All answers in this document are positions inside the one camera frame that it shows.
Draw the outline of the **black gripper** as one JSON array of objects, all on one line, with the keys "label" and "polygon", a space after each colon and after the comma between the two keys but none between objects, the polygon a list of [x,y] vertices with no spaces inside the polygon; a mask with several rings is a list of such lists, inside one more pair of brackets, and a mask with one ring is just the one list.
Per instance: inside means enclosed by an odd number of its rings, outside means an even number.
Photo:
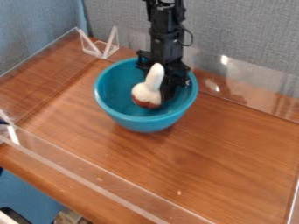
[{"label": "black gripper", "polygon": [[138,50],[137,67],[145,72],[145,81],[154,63],[163,65],[166,75],[161,86],[162,101],[174,98],[177,85],[186,86],[190,68],[183,64],[186,7],[183,0],[165,2],[163,0],[143,0],[151,27],[151,51]]}]

